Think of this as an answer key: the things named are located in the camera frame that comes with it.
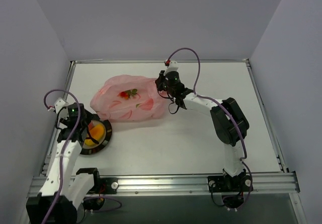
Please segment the fake red peach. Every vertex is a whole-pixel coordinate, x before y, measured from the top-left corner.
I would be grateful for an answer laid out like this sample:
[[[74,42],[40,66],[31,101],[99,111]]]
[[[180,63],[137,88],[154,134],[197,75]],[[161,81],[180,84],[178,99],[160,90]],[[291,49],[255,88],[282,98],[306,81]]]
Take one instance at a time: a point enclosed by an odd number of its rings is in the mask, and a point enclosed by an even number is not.
[[[95,131],[96,130],[96,124],[94,122],[91,122],[89,125],[88,125],[88,128],[89,128],[89,131]]]

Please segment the fake yellow orange mango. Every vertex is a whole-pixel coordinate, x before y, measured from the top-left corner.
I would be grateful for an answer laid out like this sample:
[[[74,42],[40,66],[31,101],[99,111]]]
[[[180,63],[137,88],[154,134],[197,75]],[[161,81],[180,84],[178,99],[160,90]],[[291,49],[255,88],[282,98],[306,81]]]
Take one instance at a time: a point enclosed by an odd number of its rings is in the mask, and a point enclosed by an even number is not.
[[[96,124],[96,130],[91,132],[89,131],[90,135],[87,135],[85,139],[85,145],[90,147],[99,145],[105,136],[105,128],[103,124],[97,122],[94,123]]]

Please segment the fake berry sprig with leaves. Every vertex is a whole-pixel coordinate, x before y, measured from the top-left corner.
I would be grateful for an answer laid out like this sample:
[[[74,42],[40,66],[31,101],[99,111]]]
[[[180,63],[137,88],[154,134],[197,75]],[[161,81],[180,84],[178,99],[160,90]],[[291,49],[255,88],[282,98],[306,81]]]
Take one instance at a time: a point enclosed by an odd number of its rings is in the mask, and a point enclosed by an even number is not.
[[[135,99],[136,95],[137,95],[137,89],[130,89],[130,90],[120,92],[118,96],[122,99],[129,100],[129,99]]]

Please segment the pink plastic bag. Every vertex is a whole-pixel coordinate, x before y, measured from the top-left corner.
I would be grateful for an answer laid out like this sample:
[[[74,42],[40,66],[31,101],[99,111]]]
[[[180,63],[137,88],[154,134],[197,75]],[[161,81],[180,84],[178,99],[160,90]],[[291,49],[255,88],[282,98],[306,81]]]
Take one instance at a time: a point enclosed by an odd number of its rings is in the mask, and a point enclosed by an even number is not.
[[[137,89],[135,99],[125,100],[122,91]],[[155,78],[120,75],[107,81],[93,96],[90,107],[102,120],[144,121],[161,118],[166,110],[167,94],[156,88]]]

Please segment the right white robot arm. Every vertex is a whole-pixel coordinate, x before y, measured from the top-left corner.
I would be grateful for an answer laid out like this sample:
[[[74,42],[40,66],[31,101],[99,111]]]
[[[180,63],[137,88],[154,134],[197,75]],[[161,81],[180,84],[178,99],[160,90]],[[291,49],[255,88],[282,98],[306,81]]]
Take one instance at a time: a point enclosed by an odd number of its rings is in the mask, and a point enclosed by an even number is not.
[[[219,101],[195,95],[185,87],[177,71],[162,70],[155,80],[157,91],[164,91],[178,108],[193,110],[210,116],[219,140],[224,143],[223,183],[235,190],[246,177],[243,160],[247,158],[244,138],[250,125],[234,98]]]

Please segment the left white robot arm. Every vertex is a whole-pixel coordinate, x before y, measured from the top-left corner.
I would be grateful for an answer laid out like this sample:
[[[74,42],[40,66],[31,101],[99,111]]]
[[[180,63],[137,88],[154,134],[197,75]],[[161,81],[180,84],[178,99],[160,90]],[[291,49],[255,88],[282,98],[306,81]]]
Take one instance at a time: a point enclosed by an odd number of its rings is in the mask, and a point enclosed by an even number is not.
[[[85,196],[97,193],[102,186],[97,168],[81,168],[71,179],[92,114],[79,103],[63,109],[67,110],[62,119],[66,128],[58,136],[51,169],[37,196],[28,198],[26,203],[30,223],[76,223],[77,210]]]

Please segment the black rimmed ceramic plate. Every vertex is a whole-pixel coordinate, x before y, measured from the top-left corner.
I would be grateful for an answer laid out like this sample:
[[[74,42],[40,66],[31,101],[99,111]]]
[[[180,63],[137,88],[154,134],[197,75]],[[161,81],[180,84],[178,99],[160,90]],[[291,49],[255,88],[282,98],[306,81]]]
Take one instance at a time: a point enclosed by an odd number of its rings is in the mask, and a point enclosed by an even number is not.
[[[82,146],[82,150],[80,153],[83,156],[97,154],[98,152],[102,151],[108,145],[108,143],[112,137],[112,126],[111,126],[111,123],[109,120],[101,120],[97,114],[94,114],[91,119],[91,122],[102,123],[105,128],[105,136],[99,145],[92,146],[92,147],[85,145],[85,140],[84,140],[82,142],[83,146]]]

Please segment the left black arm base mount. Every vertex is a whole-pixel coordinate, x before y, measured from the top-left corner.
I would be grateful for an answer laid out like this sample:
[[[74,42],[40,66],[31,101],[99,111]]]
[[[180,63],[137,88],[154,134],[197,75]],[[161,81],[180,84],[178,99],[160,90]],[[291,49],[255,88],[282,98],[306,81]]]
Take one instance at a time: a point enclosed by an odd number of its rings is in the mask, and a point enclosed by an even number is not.
[[[118,178],[115,177],[106,177],[101,178],[99,185],[97,187],[93,187],[88,195],[98,195],[100,198],[95,198],[91,200],[84,200],[83,207],[85,210],[93,210],[98,211],[101,210],[103,205],[105,204],[105,199],[102,198],[104,194],[116,194],[118,188]]]

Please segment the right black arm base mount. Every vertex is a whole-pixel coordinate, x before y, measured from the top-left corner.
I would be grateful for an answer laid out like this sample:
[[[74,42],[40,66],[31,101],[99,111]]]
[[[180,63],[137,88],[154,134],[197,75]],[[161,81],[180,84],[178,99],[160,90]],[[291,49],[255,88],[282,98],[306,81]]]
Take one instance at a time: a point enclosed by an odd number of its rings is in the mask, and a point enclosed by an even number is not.
[[[238,211],[254,190],[253,178],[249,175],[231,177],[229,175],[208,176],[208,191],[217,207]]]

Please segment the aluminium table frame rail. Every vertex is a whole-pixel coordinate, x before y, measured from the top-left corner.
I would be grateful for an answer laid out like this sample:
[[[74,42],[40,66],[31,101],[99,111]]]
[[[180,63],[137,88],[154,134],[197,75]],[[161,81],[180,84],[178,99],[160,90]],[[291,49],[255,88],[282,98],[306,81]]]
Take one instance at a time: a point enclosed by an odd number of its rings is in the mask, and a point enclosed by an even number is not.
[[[251,74],[250,65],[205,61],[179,63],[181,81],[217,99],[235,98],[249,121],[246,164],[255,194],[295,193],[296,176],[286,171]],[[161,119],[113,123],[113,135],[97,154],[79,156],[75,170],[96,167],[103,177],[118,179],[119,195],[205,194],[207,178],[222,173],[224,146],[209,116],[166,105]]]

